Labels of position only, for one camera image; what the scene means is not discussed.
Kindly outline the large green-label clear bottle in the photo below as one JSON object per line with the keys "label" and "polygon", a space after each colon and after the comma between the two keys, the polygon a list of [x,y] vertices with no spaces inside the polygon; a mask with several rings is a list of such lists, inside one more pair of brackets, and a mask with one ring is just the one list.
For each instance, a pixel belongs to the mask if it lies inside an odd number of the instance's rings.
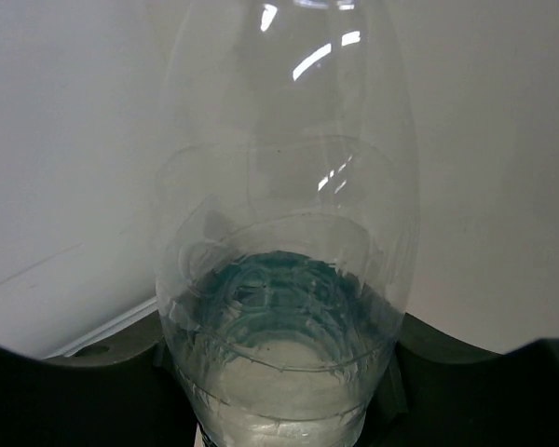
{"label": "large green-label clear bottle", "polygon": [[193,1],[160,104],[157,301],[204,443],[355,445],[419,227],[386,3]]}

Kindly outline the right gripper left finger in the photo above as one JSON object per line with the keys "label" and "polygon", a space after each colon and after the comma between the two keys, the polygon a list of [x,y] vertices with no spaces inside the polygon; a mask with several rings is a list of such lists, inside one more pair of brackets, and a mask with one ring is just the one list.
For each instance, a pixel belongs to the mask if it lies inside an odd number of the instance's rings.
{"label": "right gripper left finger", "polygon": [[0,347],[0,446],[192,446],[197,425],[157,313],[70,357]]}

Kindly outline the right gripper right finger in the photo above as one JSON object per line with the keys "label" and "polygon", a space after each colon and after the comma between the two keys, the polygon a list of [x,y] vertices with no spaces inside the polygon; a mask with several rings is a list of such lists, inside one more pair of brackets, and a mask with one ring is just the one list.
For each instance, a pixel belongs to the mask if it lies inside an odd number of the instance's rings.
{"label": "right gripper right finger", "polygon": [[559,339],[506,354],[406,315],[360,446],[559,446]]}

